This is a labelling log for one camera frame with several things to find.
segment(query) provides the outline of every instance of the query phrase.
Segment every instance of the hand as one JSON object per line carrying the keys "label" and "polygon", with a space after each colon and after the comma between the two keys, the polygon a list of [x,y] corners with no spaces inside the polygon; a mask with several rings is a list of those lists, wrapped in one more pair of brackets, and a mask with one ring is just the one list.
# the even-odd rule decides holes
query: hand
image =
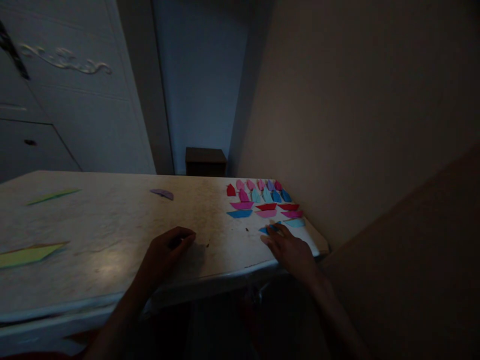
{"label": "hand", "polygon": [[[151,295],[171,272],[180,257],[195,241],[196,233],[185,227],[177,226],[154,238],[140,268],[136,273],[133,285]],[[169,243],[175,238],[182,238],[180,245],[171,250]]]}
{"label": "hand", "polygon": [[283,236],[267,226],[268,236],[262,235],[261,241],[268,246],[277,261],[298,281],[307,288],[315,286],[321,273],[310,246],[298,237],[294,237],[290,230],[282,224],[275,224]]}

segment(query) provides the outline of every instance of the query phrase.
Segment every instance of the beige wall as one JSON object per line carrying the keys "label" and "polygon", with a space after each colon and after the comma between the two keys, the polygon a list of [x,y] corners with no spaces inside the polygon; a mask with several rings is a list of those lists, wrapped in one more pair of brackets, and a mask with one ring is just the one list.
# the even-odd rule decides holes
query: beige wall
{"label": "beige wall", "polygon": [[231,174],[279,179],[338,248],[480,140],[475,4],[278,1]]}

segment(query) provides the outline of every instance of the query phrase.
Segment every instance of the paper piece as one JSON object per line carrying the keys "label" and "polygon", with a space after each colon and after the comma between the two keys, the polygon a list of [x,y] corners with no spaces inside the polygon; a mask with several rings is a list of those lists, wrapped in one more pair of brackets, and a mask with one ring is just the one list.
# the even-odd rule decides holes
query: paper piece
{"label": "paper piece", "polygon": [[292,198],[290,197],[289,193],[285,191],[285,189],[281,190],[281,197],[283,198],[283,201],[286,203],[289,203],[292,201]]}
{"label": "paper piece", "polygon": [[295,211],[300,207],[299,204],[279,204],[278,206],[287,211]]}
{"label": "paper piece", "polygon": [[262,179],[258,179],[258,190],[263,191],[265,188],[265,183]]}
{"label": "paper piece", "polygon": [[277,210],[257,211],[255,214],[262,218],[273,218],[275,215],[277,215]]}
{"label": "paper piece", "polygon": [[268,188],[268,190],[270,191],[273,191],[274,190],[274,184],[268,180],[268,182],[266,183],[266,187]]}
{"label": "paper piece", "polygon": [[20,250],[1,253],[0,269],[35,263],[50,255],[55,250],[60,249],[67,243],[68,241],[49,245],[34,245]]}
{"label": "paper piece", "polygon": [[[277,232],[277,231],[280,231],[280,229],[279,229],[278,227],[276,227],[274,224],[267,225],[267,226],[273,227],[273,230],[275,230],[276,232]],[[267,231],[267,227],[266,227],[266,226],[259,228],[258,231],[261,231],[261,232],[264,233],[265,235],[268,235],[268,234],[269,234],[269,232]]]}
{"label": "paper piece", "polygon": [[228,187],[226,188],[226,195],[227,196],[235,196],[237,193],[235,192],[235,188],[233,187],[232,184],[229,184]]}
{"label": "paper piece", "polygon": [[246,187],[251,191],[253,189],[255,189],[255,184],[253,183],[253,181],[251,181],[250,179],[248,179],[246,181]]}
{"label": "paper piece", "polygon": [[285,215],[287,218],[301,218],[304,214],[303,211],[282,211],[282,214]]}
{"label": "paper piece", "polygon": [[239,218],[248,218],[252,210],[238,210],[238,211],[229,211],[227,212],[232,218],[239,219]]}
{"label": "paper piece", "polygon": [[260,200],[260,194],[259,192],[257,191],[257,189],[253,189],[251,191],[251,200],[254,202],[254,203],[261,203],[262,201]]}
{"label": "paper piece", "polygon": [[270,194],[270,191],[265,187],[263,189],[263,200],[265,200],[265,202],[267,204],[270,204],[270,203],[273,203],[274,201],[272,200],[272,194]]}
{"label": "paper piece", "polygon": [[281,203],[282,202],[282,198],[280,197],[280,194],[278,192],[273,190],[273,192],[271,194],[273,195],[273,201],[274,202],[276,202],[276,203]]}
{"label": "paper piece", "polygon": [[231,202],[230,203],[230,205],[232,205],[237,210],[251,209],[253,204],[254,203],[252,201],[250,201],[250,202]]}
{"label": "paper piece", "polygon": [[275,208],[277,207],[277,204],[276,204],[276,203],[263,204],[263,205],[257,205],[256,207],[259,208],[259,209],[262,210],[262,211],[265,211],[265,210],[275,210]]}
{"label": "paper piece", "polygon": [[236,189],[237,190],[240,190],[240,189],[245,190],[245,184],[242,180],[238,179],[236,181]]}
{"label": "paper piece", "polygon": [[292,228],[301,228],[305,226],[305,220],[303,220],[302,218],[295,218],[293,220],[285,221],[285,224],[291,226]]}
{"label": "paper piece", "polygon": [[158,194],[163,196],[164,198],[170,199],[173,201],[174,195],[168,191],[168,190],[163,190],[163,189],[152,189],[150,190],[151,193]]}
{"label": "paper piece", "polygon": [[53,192],[53,193],[50,193],[48,195],[39,197],[39,198],[37,198],[33,201],[27,202],[26,204],[27,205],[33,205],[33,204],[43,203],[44,201],[47,201],[47,200],[57,199],[57,198],[61,198],[62,196],[65,196],[65,195],[68,195],[68,194],[73,194],[73,193],[79,192],[80,190],[82,190],[82,189],[71,188],[71,189],[66,189],[66,190],[62,190],[62,191],[58,191],[58,192]]}

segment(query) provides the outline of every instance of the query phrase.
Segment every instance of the blue paper piece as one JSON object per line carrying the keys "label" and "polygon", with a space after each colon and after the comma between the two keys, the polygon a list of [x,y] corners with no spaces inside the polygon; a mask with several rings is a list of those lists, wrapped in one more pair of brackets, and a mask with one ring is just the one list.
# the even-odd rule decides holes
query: blue paper piece
{"label": "blue paper piece", "polygon": [[[275,224],[281,224],[282,222],[281,221],[277,221]],[[273,230],[275,231],[279,231],[280,229],[278,227],[275,227],[275,225],[272,225],[273,226]],[[268,231],[267,231],[267,227],[261,227],[258,229],[258,231],[264,233],[265,235],[268,235]]]}
{"label": "blue paper piece", "polygon": [[278,192],[273,190],[273,192],[271,194],[273,195],[273,202],[274,203],[281,203],[282,202],[282,198],[280,197],[280,194]]}
{"label": "blue paper piece", "polygon": [[232,218],[239,219],[239,218],[248,218],[252,210],[237,210],[237,211],[229,211],[227,212]]}
{"label": "blue paper piece", "polygon": [[265,186],[265,188],[263,189],[263,200],[265,200],[265,202],[267,204],[271,204],[273,203],[274,201],[272,200],[272,194],[270,194],[270,191],[269,189]]}
{"label": "blue paper piece", "polygon": [[290,197],[289,193],[285,191],[285,189],[281,190],[281,197],[283,198],[283,201],[286,203],[289,203],[292,201],[292,198]]}
{"label": "blue paper piece", "polygon": [[260,194],[259,192],[257,191],[257,189],[253,189],[251,191],[251,200],[254,202],[254,203],[260,203],[261,200],[260,200]]}
{"label": "blue paper piece", "polygon": [[290,225],[292,228],[301,228],[305,226],[305,220],[303,220],[302,218],[296,218],[285,221],[285,224]]}

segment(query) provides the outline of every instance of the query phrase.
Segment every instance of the marble table top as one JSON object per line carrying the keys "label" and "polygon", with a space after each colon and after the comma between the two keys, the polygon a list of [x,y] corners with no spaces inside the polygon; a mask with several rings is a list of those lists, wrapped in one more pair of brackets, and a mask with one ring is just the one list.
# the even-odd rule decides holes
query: marble table top
{"label": "marble table top", "polygon": [[[230,202],[240,201],[226,191],[236,180],[36,171],[0,184],[0,253],[69,242],[40,262],[0,269],[0,322],[118,299],[132,282],[150,241],[175,226],[193,229],[197,237],[166,288],[242,276],[275,264],[260,241],[259,228],[269,220],[254,213],[237,219],[227,214],[235,210]],[[81,191],[26,205],[70,188]],[[157,188],[172,192],[174,200],[150,192]],[[278,211],[272,220],[288,219]],[[327,241],[307,219],[305,223],[290,231],[308,243],[314,256],[327,254]]]}

